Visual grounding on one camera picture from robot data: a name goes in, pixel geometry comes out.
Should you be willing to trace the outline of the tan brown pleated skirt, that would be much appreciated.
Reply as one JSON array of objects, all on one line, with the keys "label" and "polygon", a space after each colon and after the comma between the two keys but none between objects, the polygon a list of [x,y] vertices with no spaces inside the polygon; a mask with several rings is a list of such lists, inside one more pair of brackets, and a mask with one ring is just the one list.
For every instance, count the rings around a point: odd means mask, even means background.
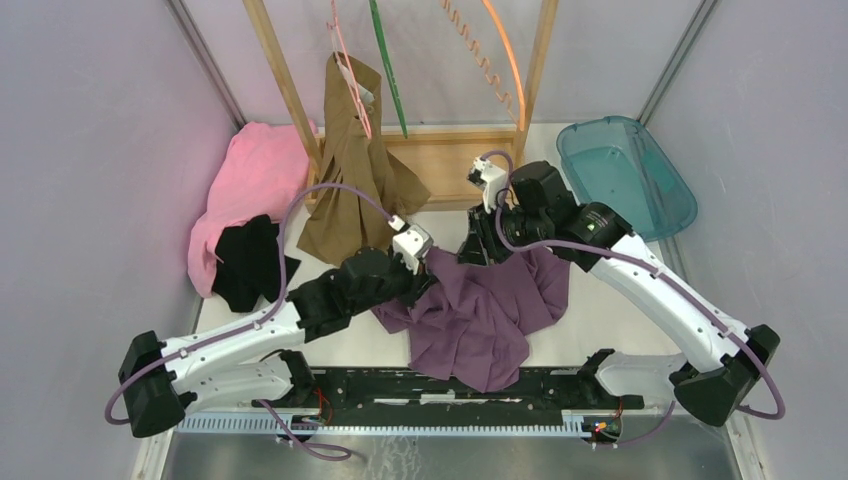
[{"label": "tan brown pleated skirt", "polygon": [[[338,64],[343,58],[343,53],[332,54],[326,64],[320,181],[347,185],[374,202],[347,190],[322,189],[298,240],[300,250],[336,266],[364,246],[387,249],[394,230],[386,218],[414,214],[431,196],[420,178],[386,148],[381,75],[354,57],[344,69]],[[363,129],[344,70],[364,89],[360,99],[370,134]]]}]

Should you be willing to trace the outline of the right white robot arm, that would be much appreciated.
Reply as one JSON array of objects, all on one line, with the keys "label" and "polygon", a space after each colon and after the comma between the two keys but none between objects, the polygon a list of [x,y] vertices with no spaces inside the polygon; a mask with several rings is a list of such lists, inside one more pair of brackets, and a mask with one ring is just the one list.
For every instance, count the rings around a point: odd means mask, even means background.
[{"label": "right white robot arm", "polygon": [[675,355],[596,353],[586,363],[589,374],[577,382],[585,405],[602,408],[615,397],[651,397],[721,426],[735,412],[749,413],[745,398],[764,383],[775,401],[772,418],[785,416],[785,401],[768,371],[779,335],[722,312],[668,268],[611,207],[577,202],[561,173],[544,161],[498,166],[485,154],[473,160],[467,179],[482,201],[468,212],[461,262],[489,266],[547,249],[613,287],[677,346]]}]

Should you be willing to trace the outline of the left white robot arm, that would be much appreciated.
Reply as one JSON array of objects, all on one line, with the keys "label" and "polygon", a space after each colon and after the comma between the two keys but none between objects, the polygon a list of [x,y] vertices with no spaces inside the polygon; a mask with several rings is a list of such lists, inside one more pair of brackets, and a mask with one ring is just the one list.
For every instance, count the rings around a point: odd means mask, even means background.
[{"label": "left white robot arm", "polygon": [[136,438],[232,402],[283,399],[303,406],[315,382],[305,362],[288,362],[285,351],[346,329],[354,316],[384,303],[411,306],[435,281],[425,266],[410,268],[398,253],[363,248],[232,327],[164,340],[152,330],[135,336],[107,406],[123,401],[121,422]]}]

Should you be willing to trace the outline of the purple garment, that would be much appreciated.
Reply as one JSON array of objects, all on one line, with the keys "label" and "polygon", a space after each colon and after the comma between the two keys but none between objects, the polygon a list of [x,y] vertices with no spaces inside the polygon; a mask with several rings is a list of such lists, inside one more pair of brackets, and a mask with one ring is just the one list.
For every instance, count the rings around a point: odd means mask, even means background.
[{"label": "purple garment", "polygon": [[410,368],[431,378],[482,393],[511,386],[530,356],[528,335],[568,308],[571,265],[545,248],[490,266],[433,248],[427,266],[437,281],[413,306],[393,300],[372,312],[387,332],[407,332]]}]

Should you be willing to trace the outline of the pink thin hanger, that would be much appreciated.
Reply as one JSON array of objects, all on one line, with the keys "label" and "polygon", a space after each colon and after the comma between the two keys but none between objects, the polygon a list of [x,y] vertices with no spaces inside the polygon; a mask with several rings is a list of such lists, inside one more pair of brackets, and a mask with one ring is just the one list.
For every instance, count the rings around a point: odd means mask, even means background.
[{"label": "pink thin hanger", "polygon": [[369,116],[369,108],[375,99],[373,93],[362,85],[354,72],[351,57],[346,49],[343,34],[339,24],[337,5],[335,0],[330,0],[331,20],[326,24],[332,47],[335,64],[345,80],[347,89],[353,101],[365,136],[368,140],[373,138],[373,131]]}]

